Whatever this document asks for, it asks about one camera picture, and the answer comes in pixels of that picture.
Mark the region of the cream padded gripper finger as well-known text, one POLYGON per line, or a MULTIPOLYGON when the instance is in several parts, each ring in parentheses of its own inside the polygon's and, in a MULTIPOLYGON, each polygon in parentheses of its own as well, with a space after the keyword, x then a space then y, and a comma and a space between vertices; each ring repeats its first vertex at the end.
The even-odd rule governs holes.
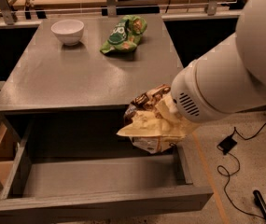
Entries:
POLYGON ((164 95, 152 111, 137 110, 132 123, 121 128, 117 135, 129 137, 184 138, 198 128, 178 112, 170 94, 164 95))

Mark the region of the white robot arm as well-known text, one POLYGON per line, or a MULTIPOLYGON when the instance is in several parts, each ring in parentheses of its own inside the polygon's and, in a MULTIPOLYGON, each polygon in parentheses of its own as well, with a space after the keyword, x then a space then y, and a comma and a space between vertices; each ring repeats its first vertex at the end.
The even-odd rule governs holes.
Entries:
POLYGON ((180 71, 153 104, 118 135, 180 139, 203 123, 266 105, 266 0, 248 0, 235 33, 180 71))

